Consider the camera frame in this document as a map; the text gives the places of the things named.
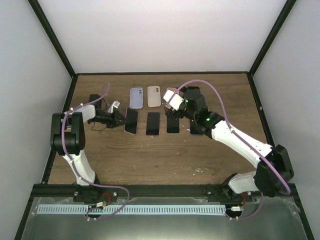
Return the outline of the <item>white smartphone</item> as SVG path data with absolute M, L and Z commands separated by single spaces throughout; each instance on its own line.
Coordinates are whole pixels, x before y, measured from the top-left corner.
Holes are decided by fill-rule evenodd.
M 168 134 L 179 134 L 180 133 L 179 119 L 173 119 L 173 118 L 167 117 L 166 132 Z

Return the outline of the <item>silver smartphone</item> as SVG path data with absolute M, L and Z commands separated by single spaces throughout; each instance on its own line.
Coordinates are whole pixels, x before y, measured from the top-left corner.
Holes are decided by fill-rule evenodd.
M 138 111 L 127 108 L 125 114 L 124 131 L 129 134 L 135 135 L 138 126 Z

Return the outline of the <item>pink smartphone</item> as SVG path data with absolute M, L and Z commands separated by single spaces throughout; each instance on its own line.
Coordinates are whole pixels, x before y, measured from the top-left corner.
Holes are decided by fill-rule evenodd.
M 158 136 L 160 133 L 160 113 L 149 112 L 147 114 L 146 135 Z

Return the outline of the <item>cream phone case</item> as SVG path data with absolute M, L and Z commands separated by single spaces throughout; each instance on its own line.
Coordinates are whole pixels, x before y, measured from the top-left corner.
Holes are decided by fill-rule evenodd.
M 147 105 L 150 108 L 160 107 L 161 101 L 161 89 L 159 86 L 149 86 L 147 88 Z

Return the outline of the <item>lavender phone case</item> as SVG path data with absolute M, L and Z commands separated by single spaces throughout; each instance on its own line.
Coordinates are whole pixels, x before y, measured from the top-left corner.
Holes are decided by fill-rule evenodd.
M 143 108 L 143 88 L 134 87 L 130 89 L 129 95 L 129 107 L 131 109 L 142 109 Z

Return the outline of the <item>blue smartphone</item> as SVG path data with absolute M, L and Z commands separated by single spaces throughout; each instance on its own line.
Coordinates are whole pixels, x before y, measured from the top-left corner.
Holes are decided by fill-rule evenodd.
M 196 125 L 190 125 L 190 134 L 192 136 L 202 136 L 203 132 Z

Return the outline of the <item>black phone case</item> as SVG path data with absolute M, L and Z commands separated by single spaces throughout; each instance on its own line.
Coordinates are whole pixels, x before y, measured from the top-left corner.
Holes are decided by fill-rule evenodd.
M 189 91 L 191 91 L 191 90 L 197 90 L 197 91 L 199 91 L 199 90 L 200 90 L 200 88 L 199 88 L 198 86 L 188 86 L 187 89 L 188 89 Z

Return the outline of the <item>pink phone case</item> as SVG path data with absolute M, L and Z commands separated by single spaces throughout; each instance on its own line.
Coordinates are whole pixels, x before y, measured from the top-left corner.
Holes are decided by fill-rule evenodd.
M 174 92 L 174 93 L 178 93 L 179 91 L 176 89 L 176 88 L 174 88 L 174 87 L 168 87 L 166 90 L 165 90 L 165 92 L 168 92 L 168 91 L 171 91 L 171 92 Z

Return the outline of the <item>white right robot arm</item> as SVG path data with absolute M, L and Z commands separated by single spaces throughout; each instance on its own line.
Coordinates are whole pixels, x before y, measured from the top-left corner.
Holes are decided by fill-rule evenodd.
M 196 132 L 228 146 L 255 168 L 247 173 L 234 173 L 225 180 L 226 186 L 222 188 L 225 200 L 232 202 L 244 192 L 259 191 L 271 198 L 277 193 L 290 194 L 288 181 L 294 171 L 285 147 L 256 140 L 235 128 L 226 117 L 210 111 L 198 87 L 183 87 L 181 91 L 167 88 L 163 101 L 167 117 L 188 119 Z

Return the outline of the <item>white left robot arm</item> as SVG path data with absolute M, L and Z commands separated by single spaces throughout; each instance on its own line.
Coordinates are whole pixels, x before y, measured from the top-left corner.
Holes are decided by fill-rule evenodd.
M 91 168 L 86 153 L 85 123 L 101 123 L 107 129 L 123 126 L 126 122 L 115 100 L 102 110 L 103 97 L 91 94 L 88 103 L 81 103 L 66 112 L 54 113 L 51 118 L 50 146 L 69 164 L 76 178 L 76 184 L 87 186 L 84 195 L 89 201 L 97 202 L 102 189 L 96 172 Z

